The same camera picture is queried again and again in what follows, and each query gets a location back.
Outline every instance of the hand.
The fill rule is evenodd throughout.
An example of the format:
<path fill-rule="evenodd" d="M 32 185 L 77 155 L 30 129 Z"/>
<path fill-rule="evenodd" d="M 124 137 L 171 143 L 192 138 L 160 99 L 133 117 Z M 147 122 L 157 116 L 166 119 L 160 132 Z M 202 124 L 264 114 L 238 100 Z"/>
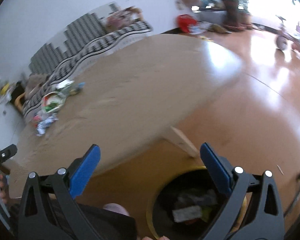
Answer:
<path fill-rule="evenodd" d="M 9 203 L 9 191 L 2 174 L 0 174 L 0 198 L 2 199 L 3 203 Z"/>
<path fill-rule="evenodd" d="M 146 237 L 142 238 L 142 240 L 153 240 L 153 239 L 146 236 Z M 159 240 L 169 240 L 169 238 L 167 238 L 166 236 L 162 236 L 159 238 Z"/>

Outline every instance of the sofa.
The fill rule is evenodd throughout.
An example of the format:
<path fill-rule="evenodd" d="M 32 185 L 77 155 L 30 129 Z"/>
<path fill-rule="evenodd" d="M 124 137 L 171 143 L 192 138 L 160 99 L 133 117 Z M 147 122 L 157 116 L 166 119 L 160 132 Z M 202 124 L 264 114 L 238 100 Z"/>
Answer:
<path fill-rule="evenodd" d="M 107 6 L 110 11 L 109 15 L 111 12 L 118 11 L 115 3 Z M 146 21 L 137 19 L 127 27 L 109 32 L 104 23 L 105 17 L 100 17 L 97 13 L 96 8 L 70 23 L 31 58 L 29 68 L 32 74 L 47 74 L 49 78 L 24 103 L 22 112 L 26 122 L 29 122 L 41 109 L 42 97 L 52 92 L 54 84 L 75 78 L 94 65 L 98 58 L 139 41 L 152 31 Z"/>

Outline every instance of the metal rivet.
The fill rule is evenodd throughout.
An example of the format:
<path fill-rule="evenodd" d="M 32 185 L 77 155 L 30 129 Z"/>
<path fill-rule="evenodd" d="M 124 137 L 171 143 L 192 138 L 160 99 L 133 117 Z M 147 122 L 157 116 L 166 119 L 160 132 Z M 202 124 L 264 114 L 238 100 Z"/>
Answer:
<path fill-rule="evenodd" d="M 266 176 L 272 177 L 272 172 L 271 171 L 265 171 Z"/>
<path fill-rule="evenodd" d="M 236 173 L 241 174 L 241 173 L 243 173 L 243 168 L 237 166 L 237 167 L 234 168 L 234 171 L 235 171 Z"/>
<path fill-rule="evenodd" d="M 33 179 L 35 177 L 35 172 L 29 173 L 29 178 Z"/>
<path fill-rule="evenodd" d="M 66 169 L 65 168 L 61 168 L 61 169 L 58 170 L 58 174 L 59 175 L 63 175 L 65 173 L 66 173 Z"/>

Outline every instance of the pink object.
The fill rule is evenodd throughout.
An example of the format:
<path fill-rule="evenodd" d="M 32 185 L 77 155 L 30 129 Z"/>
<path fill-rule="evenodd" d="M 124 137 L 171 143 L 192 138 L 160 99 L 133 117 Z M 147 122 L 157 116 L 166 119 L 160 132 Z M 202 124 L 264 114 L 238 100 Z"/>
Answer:
<path fill-rule="evenodd" d="M 109 204 L 105 204 L 103 206 L 103 209 L 112 211 L 112 212 L 116 212 L 122 215 L 126 215 L 126 216 L 130 216 L 130 214 L 128 213 L 128 211 L 121 205 L 116 204 L 116 203 L 109 203 Z"/>
<path fill-rule="evenodd" d="M 132 13 L 127 9 L 114 12 L 107 18 L 107 25 L 114 26 L 117 29 L 129 26 L 130 24 L 132 24 Z"/>
<path fill-rule="evenodd" d="M 42 121 L 42 118 L 40 115 L 35 115 L 33 118 L 32 118 L 32 124 L 34 125 L 34 127 L 37 127 L 38 126 L 38 123 Z"/>

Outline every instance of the wooden floor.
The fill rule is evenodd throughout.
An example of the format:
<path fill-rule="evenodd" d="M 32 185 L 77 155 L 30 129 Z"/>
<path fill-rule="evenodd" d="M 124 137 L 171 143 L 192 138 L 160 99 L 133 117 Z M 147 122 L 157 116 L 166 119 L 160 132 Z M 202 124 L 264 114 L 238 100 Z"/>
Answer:
<path fill-rule="evenodd" d="M 207 36 L 238 54 L 245 66 L 232 88 L 200 106 L 178 128 L 197 148 L 209 142 L 219 155 L 249 173 L 271 170 L 285 209 L 300 171 L 300 60 L 295 52 L 276 50 L 272 33 Z M 146 223 L 149 199 L 168 179 L 196 165 L 202 162 L 159 141 L 133 160 L 91 179 L 78 201 L 99 207 L 121 204 L 136 219 L 140 236 L 152 236 Z M 287 217 L 286 228 L 299 212 L 300 202 Z"/>

